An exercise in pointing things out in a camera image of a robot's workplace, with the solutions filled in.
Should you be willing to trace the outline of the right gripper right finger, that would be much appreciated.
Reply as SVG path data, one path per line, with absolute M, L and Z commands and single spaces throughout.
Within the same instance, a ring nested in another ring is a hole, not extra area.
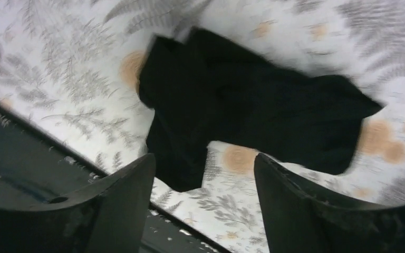
M 405 205 L 348 197 L 262 153 L 254 175 L 270 252 L 405 252 Z

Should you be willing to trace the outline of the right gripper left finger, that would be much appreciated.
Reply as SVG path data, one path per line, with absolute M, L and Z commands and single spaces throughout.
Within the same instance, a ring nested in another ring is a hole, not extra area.
M 138 252 L 155 173 L 149 153 L 47 203 L 0 206 L 0 252 Z

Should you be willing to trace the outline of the black underwear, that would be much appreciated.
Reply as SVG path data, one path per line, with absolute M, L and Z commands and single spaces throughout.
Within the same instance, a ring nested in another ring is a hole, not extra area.
M 341 75 L 309 77 L 202 28 L 184 42 L 157 35 L 138 94 L 155 114 L 146 139 L 156 177 L 198 189 L 212 141 L 338 175 L 349 167 L 365 118 L 382 106 Z

